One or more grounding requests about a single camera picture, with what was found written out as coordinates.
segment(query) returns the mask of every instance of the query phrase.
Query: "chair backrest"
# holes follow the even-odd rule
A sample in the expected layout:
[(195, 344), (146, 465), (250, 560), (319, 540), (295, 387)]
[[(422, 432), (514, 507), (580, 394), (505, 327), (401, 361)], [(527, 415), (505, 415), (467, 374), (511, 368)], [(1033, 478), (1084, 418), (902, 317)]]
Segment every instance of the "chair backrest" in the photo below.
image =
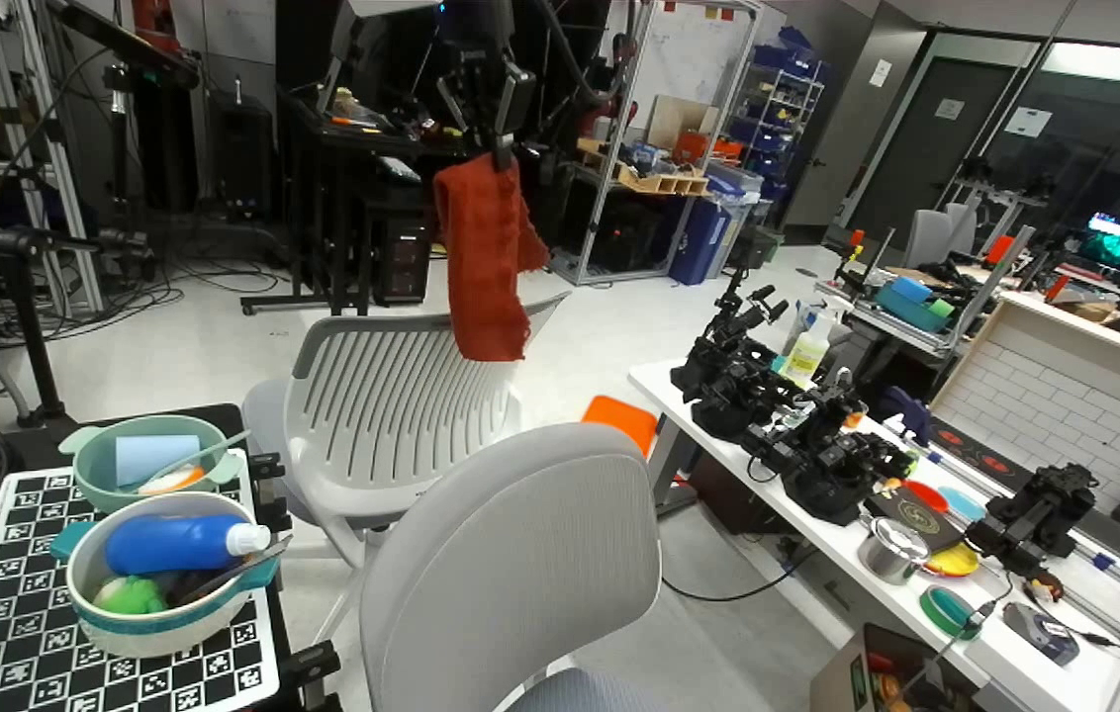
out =
[(361, 517), (413, 507), (439, 465), (518, 432), (518, 365), (461, 361), (452, 317), (332, 317), (310, 327), (283, 394), (287, 472), (370, 490)]
[(560, 424), (456, 461), (364, 569), (377, 712), (488, 712), (550, 662), (637, 622), (657, 593), (642, 453)]

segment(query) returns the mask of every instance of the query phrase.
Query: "ceiling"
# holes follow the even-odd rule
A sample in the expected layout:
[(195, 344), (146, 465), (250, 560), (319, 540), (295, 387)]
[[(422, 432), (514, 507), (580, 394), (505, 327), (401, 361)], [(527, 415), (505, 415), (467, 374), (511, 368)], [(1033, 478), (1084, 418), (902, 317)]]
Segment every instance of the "ceiling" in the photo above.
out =
[(1120, 0), (890, 0), (919, 22), (1120, 42)]

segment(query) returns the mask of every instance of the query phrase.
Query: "gray floor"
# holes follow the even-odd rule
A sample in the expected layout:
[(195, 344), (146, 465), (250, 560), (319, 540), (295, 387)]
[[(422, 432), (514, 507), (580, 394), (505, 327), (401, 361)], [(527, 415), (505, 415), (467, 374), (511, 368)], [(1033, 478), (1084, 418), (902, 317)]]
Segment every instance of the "gray floor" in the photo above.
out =
[[(749, 287), (773, 282), (779, 295), (799, 300), (810, 292), (816, 273), (825, 267), (836, 262), (819, 249), (779, 249), (769, 267), (752, 273)], [(324, 317), (324, 308), (242, 317), (236, 287), (258, 292), (267, 286), (266, 277), (178, 277), (175, 286), (180, 300), (47, 344), (76, 418), (242, 404), (252, 385), (293, 365), (304, 327)], [(518, 368), (521, 424), (570, 424), (597, 390), (642, 398), (626, 370), (637, 365), (682, 365), (721, 292), (725, 282), (695, 287), (674, 282), (573, 287), (531, 340)], [(754, 335), (775, 346), (787, 340), (787, 320)], [(33, 394), (23, 357), (2, 350), (2, 361)], [(283, 559), (283, 615), (293, 644), (310, 644), (327, 601), (351, 584), (351, 573), (324, 548), (319, 531), (295, 531), (295, 544)], [(665, 565), (668, 576), (701, 593), (762, 580), (701, 510), (665, 524)], [(647, 615), (576, 651), (576, 662), (647, 692), (659, 712), (796, 712), (807, 709), (807, 681), (825, 651), (825, 639), (775, 593), (695, 604), (659, 588)]]

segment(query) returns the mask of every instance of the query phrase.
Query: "black and white checkered mat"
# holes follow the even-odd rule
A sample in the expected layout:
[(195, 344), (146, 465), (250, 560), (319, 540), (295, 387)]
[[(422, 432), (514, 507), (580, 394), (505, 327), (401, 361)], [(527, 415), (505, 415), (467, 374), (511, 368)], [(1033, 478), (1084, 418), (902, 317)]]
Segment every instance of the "black and white checkered mat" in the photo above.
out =
[(277, 692), (261, 593), (231, 627), (178, 658), (100, 651), (67, 601), (67, 569), (51, 559), (51, 538), (89, 517), (62, 472), (12, 476), (0, 490), (0, 712), (244, 709)]

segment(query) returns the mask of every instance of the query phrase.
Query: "door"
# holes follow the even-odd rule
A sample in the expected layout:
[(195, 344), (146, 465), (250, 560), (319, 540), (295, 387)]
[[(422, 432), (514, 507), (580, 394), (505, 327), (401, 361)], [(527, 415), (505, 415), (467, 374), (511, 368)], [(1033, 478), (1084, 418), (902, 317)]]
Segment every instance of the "door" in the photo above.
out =
[(856, 187), (862, 163), (874, 155), (882, 125), (890, 122), (915, 56), (924, 47), (924, 26), (915, 26), (902, 12), (878, 6), (862, 56), (856, 58), (836, 112), (822, 125), (799, 190), (785, 215), (785, 224), (832, 224), (843, 217), (843, 199)]
[(860, 182), (848, 224), (874, 242), (897, 230), (885, 253), (893, 262), (911, 242), (915, 211), (936, 207), (1033, 56), (1038, 42), (1021, 41), (936, 37), (897, 122)]

